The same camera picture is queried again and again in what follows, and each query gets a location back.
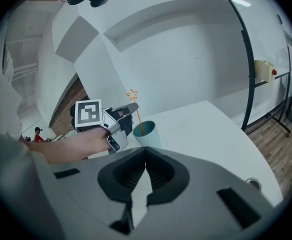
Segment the black rectangular slot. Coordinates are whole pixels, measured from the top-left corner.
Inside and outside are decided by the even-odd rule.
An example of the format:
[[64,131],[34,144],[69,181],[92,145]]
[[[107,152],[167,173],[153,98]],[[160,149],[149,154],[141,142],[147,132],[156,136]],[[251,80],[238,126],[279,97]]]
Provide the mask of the black rectangular slot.
[[61,178],[65,178],[65,177],[78,174],[78,173],[80,173],[80,171],[74,168],[74,169],[55,172],[54,174],[56,176],[56,179],[61,179]]
[[243,229],[258,221],[261,217],[230,187],[217,191],[229,211]]

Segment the red shirt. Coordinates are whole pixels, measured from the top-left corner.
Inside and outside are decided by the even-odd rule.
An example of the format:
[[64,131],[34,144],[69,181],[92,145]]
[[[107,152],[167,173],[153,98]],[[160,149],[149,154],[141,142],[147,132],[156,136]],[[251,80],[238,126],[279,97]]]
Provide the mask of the red shirt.
[[44,142],[44,140],[42,139],[41,136],[39,136],[39,135],[35,135],[34,141],[35,141],[35,142],[39,142],[39,140],[41,140],[42,142]]

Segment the person in red shirt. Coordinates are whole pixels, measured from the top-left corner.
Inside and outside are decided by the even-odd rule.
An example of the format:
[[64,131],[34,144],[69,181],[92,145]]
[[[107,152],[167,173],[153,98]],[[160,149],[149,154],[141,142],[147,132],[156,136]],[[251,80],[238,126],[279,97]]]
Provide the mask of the person in red shirt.
[[43,138],[40,136],[41,131],[42,130],[39,127],[35,128],[35,137],[34,137],[35,142],[44,142]]

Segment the person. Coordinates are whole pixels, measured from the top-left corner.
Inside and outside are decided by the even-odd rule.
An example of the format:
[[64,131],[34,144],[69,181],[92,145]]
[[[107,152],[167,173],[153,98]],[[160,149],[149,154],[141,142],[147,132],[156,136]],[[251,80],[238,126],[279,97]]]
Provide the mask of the person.
[[22,124],[17,115],[22,98],[12,87],[13,60],[5,47],[7,26],[8,15],[0,22],[0,136],[18,141],[30,152],[42,153],[50,164],[79,161],[90,155],[109,150],[111,148],[107,141],[109,132],[103,127],[96,127],[54,142],[27,142],[23,138]]
[[43,138],[40,136],[42,129],[40,129],[39,127],[35,128],[35,137],[34,137],[34,141],[35,142],[44,142]]

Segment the person's arm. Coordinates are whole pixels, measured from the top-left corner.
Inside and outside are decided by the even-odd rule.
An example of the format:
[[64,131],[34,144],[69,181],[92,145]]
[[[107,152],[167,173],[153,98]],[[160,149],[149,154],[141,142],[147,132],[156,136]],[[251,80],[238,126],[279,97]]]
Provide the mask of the person's arm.
[[40,152],[50,164],[69,163],[82,160],[90,155],[107,151],[111,147],[107,142],[108,131],[97,127],[88,131],[52,142],[27,142],[24,138],[20,142],[34,152]]

